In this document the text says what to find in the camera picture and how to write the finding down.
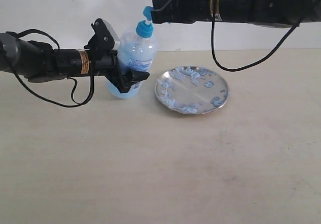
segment plastic bottle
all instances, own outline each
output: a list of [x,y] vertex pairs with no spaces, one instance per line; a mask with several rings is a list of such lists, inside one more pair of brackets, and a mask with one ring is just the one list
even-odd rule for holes
[[[139,22],[135,30],[124,32],[120,38],[117,58],[123,73],[125,73],[128,68],[148,72],[156,56],[158,43],[153,34],[151,11],[152,7],[146,7],[143,15],[147,20]],[[119,90],[109,82],[108,89],[114,96],[126,99],[138,94],[141,85],[142,82],[139,82],[133,85],[129,92],[120,93]]]

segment plate rim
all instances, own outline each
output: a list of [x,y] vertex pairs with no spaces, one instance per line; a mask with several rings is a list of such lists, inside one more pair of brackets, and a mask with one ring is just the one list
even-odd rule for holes
[[[173,70],[175,70],[175,69],[177,69],[177,68],[180,68],[180,67],[203,68],[203,69],[206,69],[206,70],[208,70],[208,71],[214,72],[215,75],[216,75],[216,76],[219,76],[219,78],[221,78],[221,79],[225,82],[225,84],[226,84],[226,86],[227,86],[228,95],[227,95],[225,101],[224,101],[219,107],[214,108],[214,109],[209,110],[209,111],[206,111],[206,112],[203,112],[203,113],[195,113],[195,114],[193,114],[193,113],[184,113],[184,112],[182,112],[182,111],[178,111],[178,110],[169,108],[166,104],[164,104],[164,103],[161,101],[161,99],[159,98],[159,96],[158,96],[158,94],[157,94],[158,80],[159,80],[160,77],[162,77],[165,73],[170,72],[170,71],[173,71]],[[223,106],[225,106],[225,104],[227,103],[228,99],[230,98],[230,86],[229,86],[228,82],[225,80],[225,78],[222,77],[222,75],[220,75],[219,73],[217,73],[217,72],[215,72],[215,71],[213,71],[213,70],[211,70],[211,69],[209,69],[209,68],[207,68],[207,67],[186,65],[186,66],[174,67],[174,68],[171,68],[171,69],[163,72],[163,73],[156,79],[156,82],[155,82],[155,85],[154,85],[154,93],[155,93],[155,96],[156,96],[156,98],[158,99],[158,101],[159,101],[163,106],[165,106],[167,109],[169,109],[169,110],[171,110],[171,111],[173,111],[173,112],[177,112],[177,113],[180,113],[180,114],[183,114],[183,115],[205,115],[205,114],[209,114],[209,113],[212,113],[212,112],[214,112],[214,111],[217,111],[217,110],[221,109]]]

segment table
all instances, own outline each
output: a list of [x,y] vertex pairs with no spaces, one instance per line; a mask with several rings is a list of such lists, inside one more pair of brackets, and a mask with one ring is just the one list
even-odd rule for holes
[[[229,67],[267,51],[222,51]],[[280,50],[243,72],[210,52],[160,52],[139,95],[96,78],[93,100],[65,109],[0,74],[0,223],[321,222],[321,51]],[[219,111],[183,116],[153,86],[169,68],[210,67],[229,83]],[[70,103],[70,80],[29,84]],[[88,94],[80,79],[76,99]]]

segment round plate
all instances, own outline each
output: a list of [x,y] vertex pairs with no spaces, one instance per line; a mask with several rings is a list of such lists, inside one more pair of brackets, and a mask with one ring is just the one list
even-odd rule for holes
[[213,112],[226,103],[229,86],[216,72],[203,67],[176,67],[155,84],[159,101],[170,110],[199,115]]

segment white wall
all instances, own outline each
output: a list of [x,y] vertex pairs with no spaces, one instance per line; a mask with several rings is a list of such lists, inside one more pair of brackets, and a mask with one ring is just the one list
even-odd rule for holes
[[[36,28],[51,34],[62,47],[82,48],[92,36],[90,24],[97,18],[109,21],[121,35],[143,19],[141,12],[147,5],[151,0],[0,0],[0,32]],[[210,50],[210,30],[210,23],[155,25],[161,51]],[[216,48],[270,49],[284,33],[280,29],[218,23]],[[321,24],[300,26],[284,47],[320,48]]]

